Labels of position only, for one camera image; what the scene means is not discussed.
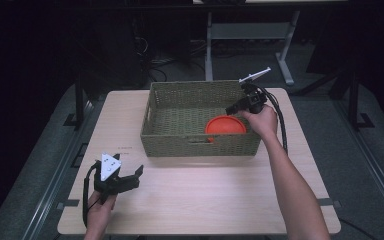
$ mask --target white triangular marker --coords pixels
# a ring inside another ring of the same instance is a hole
[[[113,158],[112,156],[102,153],[102,166],[101,166],[101,181],[108,179],[119,167],[121,167],[121,161]]]

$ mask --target metal frame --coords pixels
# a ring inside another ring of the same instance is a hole
[[[211,60],[212,39],[284,39],[281,52],[276,53],[276,60],[282,71],[286,85],[293,85],[294,80],[286,64],[286,55],[294,36],[300,11],[295,11],[290,22],[285,23],[213,23],[212,13],[208,13],[207,54],[205,56],[205,80],[213,81],[213,63]]]

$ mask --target orange plate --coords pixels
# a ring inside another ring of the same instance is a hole
[[[236,117],[221,115],[207,123],[205,133],[246,133],[246,127]]]

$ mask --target table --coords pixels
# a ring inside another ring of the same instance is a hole
[[[284,114],[290,158],[316,197],[328,199],[286,91],[267,90],[277,97]],[[85,233],[83,179],[95,159],[107,152],[121,154],[120,176],[131,175],[144,165],[140,187],[119,194],[108,234],[285,234],[263,142],[255,156],[148,158],[140,140],[148,94],[148,90],[108,94],[69,195],[69,200],[78,200],[79,204],[65,206],[58,231]],[[341,227],[333,206],[321,208],[329,232],[339,232]]]

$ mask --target wicker basket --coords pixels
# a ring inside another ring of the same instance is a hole
[[[243,96],[237,81],[153,83],[141,131],[147,156],[255,155],[261,139],[240,116],[245,134],[205,134],[207,122]]]

